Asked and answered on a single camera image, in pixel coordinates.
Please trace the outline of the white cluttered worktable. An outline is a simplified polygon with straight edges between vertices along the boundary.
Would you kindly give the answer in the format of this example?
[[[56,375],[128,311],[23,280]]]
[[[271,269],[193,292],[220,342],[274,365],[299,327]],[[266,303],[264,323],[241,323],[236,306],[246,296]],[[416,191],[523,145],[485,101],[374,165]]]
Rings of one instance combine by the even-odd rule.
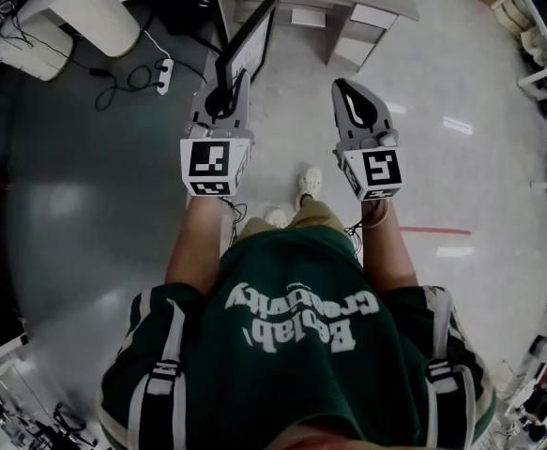
[[[0,346],[0,450],[112,450],[67,404],[45,406],[27,375],[25,335]]]

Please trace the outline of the black framed nature picture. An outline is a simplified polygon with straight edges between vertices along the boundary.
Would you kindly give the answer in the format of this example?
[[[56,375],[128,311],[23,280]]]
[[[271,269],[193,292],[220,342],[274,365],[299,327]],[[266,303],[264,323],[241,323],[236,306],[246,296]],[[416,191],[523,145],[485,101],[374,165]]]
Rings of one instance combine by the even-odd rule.
[[[244,70],[253,82],[265,63],[276,10],[281,0],[264,0],[216,60],[218,91],[230,97]]]

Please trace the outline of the person's right forearm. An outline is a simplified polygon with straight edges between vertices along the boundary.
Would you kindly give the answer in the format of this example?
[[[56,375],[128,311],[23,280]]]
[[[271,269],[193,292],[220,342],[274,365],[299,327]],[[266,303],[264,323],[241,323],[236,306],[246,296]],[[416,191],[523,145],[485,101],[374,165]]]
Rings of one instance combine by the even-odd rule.
[[[417,287],[418,278],[390,200],[363,202],[362,265],[377,294]]]

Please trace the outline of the green printed shirt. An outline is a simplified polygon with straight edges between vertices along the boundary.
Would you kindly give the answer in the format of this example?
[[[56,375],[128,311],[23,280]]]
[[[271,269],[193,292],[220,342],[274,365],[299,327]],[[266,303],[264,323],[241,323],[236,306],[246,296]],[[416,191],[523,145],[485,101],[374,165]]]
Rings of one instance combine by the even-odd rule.
[[[385,446],[427,441],[438,287],[377,294],[347,238],[261,232],[214,292],[138,294],[98,394],[116,450],[262,450],[296,424]]]

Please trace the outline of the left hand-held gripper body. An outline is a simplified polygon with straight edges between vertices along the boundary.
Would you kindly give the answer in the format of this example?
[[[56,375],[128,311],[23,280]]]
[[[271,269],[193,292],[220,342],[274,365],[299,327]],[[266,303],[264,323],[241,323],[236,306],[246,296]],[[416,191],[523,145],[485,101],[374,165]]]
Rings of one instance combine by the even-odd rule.
[[[253,140],[223,128],[190,126],[180,140],[182,181],[192,197],[234,197],[251,159]]]

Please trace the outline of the white right shoe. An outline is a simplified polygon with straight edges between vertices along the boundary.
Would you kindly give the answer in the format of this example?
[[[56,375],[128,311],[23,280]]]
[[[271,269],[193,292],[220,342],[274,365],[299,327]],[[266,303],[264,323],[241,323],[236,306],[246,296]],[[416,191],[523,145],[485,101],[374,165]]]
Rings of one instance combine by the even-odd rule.
[[[295,208],[298,211],[302,206],[305,196],[316,200],[323,186],[323,173],[317,167],[309,167],[298,178],[298,193],[296,195]]]

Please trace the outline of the person's left forearm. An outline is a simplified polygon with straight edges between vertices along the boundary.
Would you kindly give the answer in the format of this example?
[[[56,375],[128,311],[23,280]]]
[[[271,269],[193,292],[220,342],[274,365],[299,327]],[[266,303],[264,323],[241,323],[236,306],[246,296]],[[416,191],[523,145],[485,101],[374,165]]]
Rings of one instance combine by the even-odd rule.
[[[166,283],[190,285],[203,296],[214,292],[220,268],[223,202],[214,197],[192,197],[176,238]]]

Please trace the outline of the person's chin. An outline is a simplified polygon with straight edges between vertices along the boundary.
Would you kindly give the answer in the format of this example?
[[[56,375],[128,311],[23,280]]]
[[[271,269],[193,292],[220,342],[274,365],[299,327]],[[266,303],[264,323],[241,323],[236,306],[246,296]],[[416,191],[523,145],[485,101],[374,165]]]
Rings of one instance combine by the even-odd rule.
[[[337,431],[322,427],[295,425],[280,433],[264,450],[327,450],[342,446],[350,439]]]

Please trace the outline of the red floor tape line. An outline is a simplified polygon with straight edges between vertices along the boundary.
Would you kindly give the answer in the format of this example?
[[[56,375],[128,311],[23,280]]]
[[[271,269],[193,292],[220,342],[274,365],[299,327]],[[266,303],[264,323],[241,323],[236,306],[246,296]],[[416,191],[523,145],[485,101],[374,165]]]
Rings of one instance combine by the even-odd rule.
[[[470,236],[472,233],[468,230],[452,229],[452,228],[437,228],[437,227],[419,227],[419,226],[401,226],[401,232],[403,233],[428,233],[428,234],[441,234],[441,235],[460,235]]]

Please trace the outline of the white power strip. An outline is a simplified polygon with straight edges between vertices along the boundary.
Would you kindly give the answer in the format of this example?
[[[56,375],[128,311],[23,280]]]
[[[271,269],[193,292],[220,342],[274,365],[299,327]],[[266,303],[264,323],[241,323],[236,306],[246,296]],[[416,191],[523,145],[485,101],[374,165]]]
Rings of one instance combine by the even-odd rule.
[[[174,61],[171,58],[165,57],[155,64],[155,70],[159,72],[157,82],[157,92],[164,96],[168,93],[171,77],[173,74]]]

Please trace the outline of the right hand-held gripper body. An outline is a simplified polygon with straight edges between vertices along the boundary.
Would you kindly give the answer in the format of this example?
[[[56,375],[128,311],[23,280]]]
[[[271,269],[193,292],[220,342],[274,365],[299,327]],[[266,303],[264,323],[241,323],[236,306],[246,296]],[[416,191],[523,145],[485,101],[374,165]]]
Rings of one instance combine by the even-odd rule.
[[[359,202],[391,198],[403,186],[403,151],[395,130],[340,141],[334,155]]]

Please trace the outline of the white ribbed pedestal side table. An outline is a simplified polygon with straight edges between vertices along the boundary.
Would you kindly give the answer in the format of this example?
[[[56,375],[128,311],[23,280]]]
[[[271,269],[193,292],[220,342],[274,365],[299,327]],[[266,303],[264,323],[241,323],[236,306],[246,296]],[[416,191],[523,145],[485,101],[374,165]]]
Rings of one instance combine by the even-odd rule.
[[[48,11],[111,58],[130,51],[141,36],[120,0],[0,0],[0,63],[44,82],[61,73],[73,39]]]

